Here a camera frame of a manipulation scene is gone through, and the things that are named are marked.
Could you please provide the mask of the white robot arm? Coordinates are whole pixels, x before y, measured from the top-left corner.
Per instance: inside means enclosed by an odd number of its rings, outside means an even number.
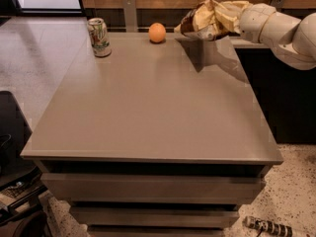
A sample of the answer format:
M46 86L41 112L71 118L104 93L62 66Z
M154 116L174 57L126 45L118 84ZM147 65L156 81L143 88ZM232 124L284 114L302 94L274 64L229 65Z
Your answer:
M218 21L243 40L266 45L277 59L298 69L316 67L316 15L303 20L273 6L248 1L225 1L215 7Z

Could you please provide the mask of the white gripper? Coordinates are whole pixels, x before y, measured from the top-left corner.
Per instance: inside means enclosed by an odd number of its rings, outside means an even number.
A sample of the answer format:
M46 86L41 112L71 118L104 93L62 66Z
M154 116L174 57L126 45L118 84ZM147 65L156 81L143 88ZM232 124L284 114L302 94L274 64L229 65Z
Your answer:
M240 33L243 40L257 43L268 18L277 9L261 3L254 4L249 1L223 1L218 9L222 14L221 23L231 33Z

